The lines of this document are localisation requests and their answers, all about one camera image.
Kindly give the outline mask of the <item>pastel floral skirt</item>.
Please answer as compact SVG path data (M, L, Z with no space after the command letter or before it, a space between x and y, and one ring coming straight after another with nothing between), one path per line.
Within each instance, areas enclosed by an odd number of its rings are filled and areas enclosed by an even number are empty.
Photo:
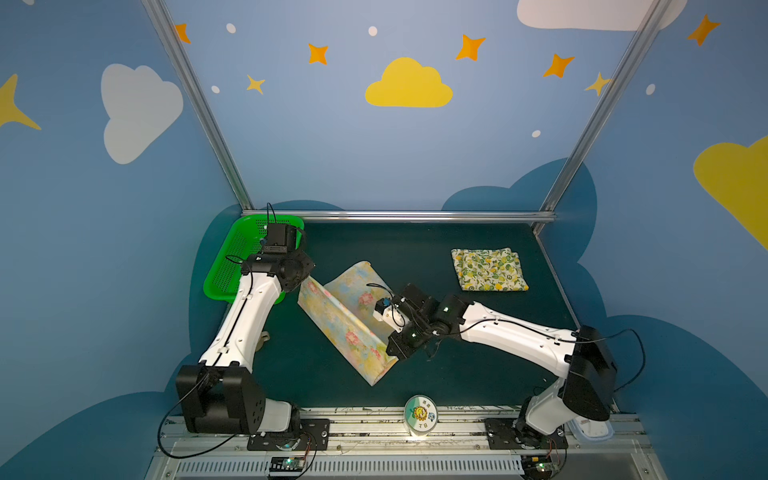
M388 337L395 330L373 316L381 298L390 299L388 286L368 261L354 264L326 284L309 277L298 296L298 305L371 386L397 362L386 353Z

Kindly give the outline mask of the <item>lemon print skirt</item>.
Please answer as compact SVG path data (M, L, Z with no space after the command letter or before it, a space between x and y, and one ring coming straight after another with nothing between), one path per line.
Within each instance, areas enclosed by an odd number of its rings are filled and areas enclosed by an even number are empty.
M524 279L517 252L503 249L452 249L451 257L459 286L466 292L524 292Z

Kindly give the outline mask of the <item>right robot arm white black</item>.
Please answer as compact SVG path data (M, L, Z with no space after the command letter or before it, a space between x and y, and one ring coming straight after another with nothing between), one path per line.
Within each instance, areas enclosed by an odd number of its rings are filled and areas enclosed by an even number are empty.
M514 424L518 441L536 445L568 422L607 424L618 368L607 345L614 335L535 324L448 295L442 301L408 284L376 302L374 318L394 328L386 352L405 360L432 340L456 339L493 347L549 371L556 380L526 399Z

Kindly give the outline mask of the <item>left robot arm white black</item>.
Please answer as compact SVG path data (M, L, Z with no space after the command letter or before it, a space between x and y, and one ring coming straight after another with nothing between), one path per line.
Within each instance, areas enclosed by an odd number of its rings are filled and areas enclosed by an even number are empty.
M315 263L306 253L303 228L280 222L272 204L265 220L256 253L227 257L241 275L214 340L197 364L184 365L177 374L176 405L191 433L224 434L228 440L277 433L301 440L297 407L266 397L253 377L253 360L274 304L306 280Z

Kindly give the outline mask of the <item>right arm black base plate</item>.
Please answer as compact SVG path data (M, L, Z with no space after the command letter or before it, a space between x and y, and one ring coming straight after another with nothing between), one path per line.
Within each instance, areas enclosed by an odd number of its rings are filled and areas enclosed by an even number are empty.
M545 435L517 418L486 418L483 423L491 450L568 448L563 427Z

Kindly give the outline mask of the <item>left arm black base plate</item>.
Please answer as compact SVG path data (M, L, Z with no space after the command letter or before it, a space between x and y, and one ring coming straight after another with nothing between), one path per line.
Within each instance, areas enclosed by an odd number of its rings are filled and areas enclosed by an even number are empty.
M251 436L248 451L325 451L330 435L329 419L301 419L299 427L286 432L260 433Z

